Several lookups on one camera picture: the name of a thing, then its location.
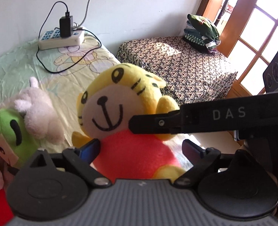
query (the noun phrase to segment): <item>power strip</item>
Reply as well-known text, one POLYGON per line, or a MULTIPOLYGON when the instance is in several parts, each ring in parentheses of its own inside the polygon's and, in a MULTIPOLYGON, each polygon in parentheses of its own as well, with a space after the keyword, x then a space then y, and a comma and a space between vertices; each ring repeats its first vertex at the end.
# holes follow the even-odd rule
POLYGON ((40 50, 57 48, 57 47, 70 47, 78 46, 84 41, 84 31, 77 30, 74 31, 72 36, 67 38, 60 37, 60 30, 55 29, 51 31, 46 31, 44 35, 41 36, 38 42, 40 50))

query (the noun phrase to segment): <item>power adapter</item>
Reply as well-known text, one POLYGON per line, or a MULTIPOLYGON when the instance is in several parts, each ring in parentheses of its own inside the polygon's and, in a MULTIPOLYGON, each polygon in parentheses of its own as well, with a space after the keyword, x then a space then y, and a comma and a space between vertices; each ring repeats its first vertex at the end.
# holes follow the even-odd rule
POLYGON ((66 12, 64 17, 60 18, 60 36, 62 38, 70 37, 73 33, 73 16, 66 12))

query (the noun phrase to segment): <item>white cable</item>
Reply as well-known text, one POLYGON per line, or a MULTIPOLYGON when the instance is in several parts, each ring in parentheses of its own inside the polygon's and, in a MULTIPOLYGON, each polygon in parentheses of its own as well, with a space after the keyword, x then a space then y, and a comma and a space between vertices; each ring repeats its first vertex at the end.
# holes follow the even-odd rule
POLYGON ((82 21, 79 25, 74 26, 74 27, 73 27, 73 29, 76 29, 76 28, 78 28, 78 27, 82 26, 82 24, 85 22, 86 17, 87 17, 87 13, 88 13, 89 3, 90 3, 90 0, 88 0, 88 3, 87 3, 87 8, 86 8, 86 14, 84 15, 84 19, 83 19, 83 21, 82 21))

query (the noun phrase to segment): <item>gray ribbed surface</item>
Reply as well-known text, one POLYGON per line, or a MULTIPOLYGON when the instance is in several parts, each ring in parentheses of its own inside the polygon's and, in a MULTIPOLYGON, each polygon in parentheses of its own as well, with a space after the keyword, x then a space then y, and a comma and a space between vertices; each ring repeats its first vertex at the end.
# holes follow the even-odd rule
POLYGON ((108 189, 96 189, 71 215, 52 222, 13 219, 8 226, 275 226, 266 217, 253 222, 221 219, 203 208, 189 190, 166 180, 118 180, 108 189))

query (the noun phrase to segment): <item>plush toy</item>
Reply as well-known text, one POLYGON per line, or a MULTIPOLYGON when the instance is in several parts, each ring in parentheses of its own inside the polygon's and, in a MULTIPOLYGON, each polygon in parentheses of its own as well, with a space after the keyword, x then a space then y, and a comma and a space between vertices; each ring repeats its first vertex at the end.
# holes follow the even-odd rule
POLYGON ((19 169, 38 147, 20 113, 14 109, 0 109, 0 157, 9 166, 19 169))
POLYGON ((26 130, 36 139, 46 138, 50 143, 62 143, 64 130, 48 94, 39 89, 35 77, 30 87, 23 89, 11 101, 11 106, 24 116, 26 130))
POLYGON ((93 164, 111 181, 117 178, 168 178, 184 173, 163 141, 170 134, 141 135, 128 129, 134 115, 160 114, 179 109, 169 96, 162 96, 163 79, 144 69, 122 63, 103 71, 78 98, 78 121, 82 131, 72 134, 81 147, 92 138, 101 142, 93 164))

